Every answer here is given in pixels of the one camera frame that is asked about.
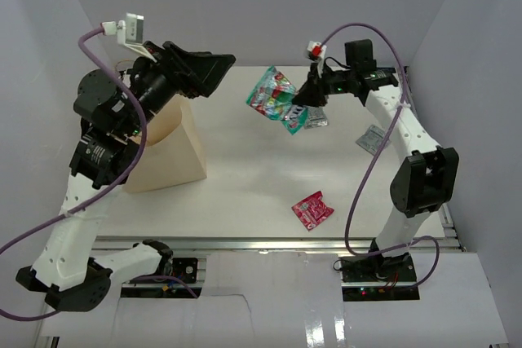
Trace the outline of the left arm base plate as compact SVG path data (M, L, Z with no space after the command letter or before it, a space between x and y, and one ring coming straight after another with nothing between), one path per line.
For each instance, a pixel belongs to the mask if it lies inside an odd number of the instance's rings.
M206 273L204 258L174 258L170 275L175 279L131 280L121 288L122 298L197 299Z

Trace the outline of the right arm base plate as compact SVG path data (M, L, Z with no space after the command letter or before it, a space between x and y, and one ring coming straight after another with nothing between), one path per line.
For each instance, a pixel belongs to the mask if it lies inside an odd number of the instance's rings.
M370 258L338 258L332 265L341 277L344 302L418 301L417 275L408 256L401 264L375 268Z

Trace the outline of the teal fruit candy bag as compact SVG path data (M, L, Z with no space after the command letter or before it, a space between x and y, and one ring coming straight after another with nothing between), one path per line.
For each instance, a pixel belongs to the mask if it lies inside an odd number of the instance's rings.
M293 103L296 87L275 66L269 67L246 99L246 104L271 121L279 121L291 133L307 120L306 106Z

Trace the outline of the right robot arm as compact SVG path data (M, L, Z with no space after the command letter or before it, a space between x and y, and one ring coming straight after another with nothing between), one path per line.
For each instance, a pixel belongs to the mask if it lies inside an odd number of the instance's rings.
M319 108L331 95L355 96L386 131L383 142L390 143L400 159L389 187L390 215L364 256L369 274L377 281L388 281L405 267L410 247L421 241L419 228L451 199L458 153L442 147L426 132L405 101L404 69L380 68L371 40L346 43L343 70L327 65L321 42L308 43L307 57L312 63L294 104Z

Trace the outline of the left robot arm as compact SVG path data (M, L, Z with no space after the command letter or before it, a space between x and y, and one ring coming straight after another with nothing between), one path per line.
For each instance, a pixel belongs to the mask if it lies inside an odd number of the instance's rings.
M175 96L209 97L236 61L232 54L185 51L173 42L157 46L147 41L144 48L148 55L135 60L127 86L146 121ZM128 177L124 171L139 151L140 122L127 95L99 68L79 82L73 110L81 118L82 134L69 164L64 219L54 226L38 259L19 269L15 279L29 291L44 293L56 311L87 312L116 284L142 275L167 280L173 253L158 240L144 240L109 256L91 256L100 224L122 189L109 186Z

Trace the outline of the red snack packet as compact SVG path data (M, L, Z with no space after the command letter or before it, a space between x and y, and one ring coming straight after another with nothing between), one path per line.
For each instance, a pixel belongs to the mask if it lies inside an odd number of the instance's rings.
M323 201L323 193L321 191L307 196L293 205L291 209L308 231L318 227L334 213L334 209Z

